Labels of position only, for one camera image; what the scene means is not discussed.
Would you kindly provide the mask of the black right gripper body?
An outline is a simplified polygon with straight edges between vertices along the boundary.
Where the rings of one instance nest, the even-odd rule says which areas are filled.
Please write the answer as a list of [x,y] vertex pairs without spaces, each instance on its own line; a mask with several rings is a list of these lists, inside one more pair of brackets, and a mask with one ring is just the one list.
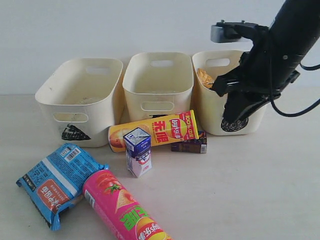
[[296,59],[263,59],[251,63],[242,62],[231,71],[219,75],[211,90],[220,97],[231,92],[278,96],[300,73]]

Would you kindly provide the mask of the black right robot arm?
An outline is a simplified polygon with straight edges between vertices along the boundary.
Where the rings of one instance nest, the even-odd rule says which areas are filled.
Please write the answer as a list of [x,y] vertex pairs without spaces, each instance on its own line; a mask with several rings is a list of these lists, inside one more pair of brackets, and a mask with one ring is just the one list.
[[228,123],[250,117],[266,104],[273,104],[298,77],[296,68],[320,37],[320,3],[287,0],[270,26],[219,21],[211,26],[210,39],[231,43],[252,41],[239,64],[219,75],[211,90],[226,96],[223,119]]

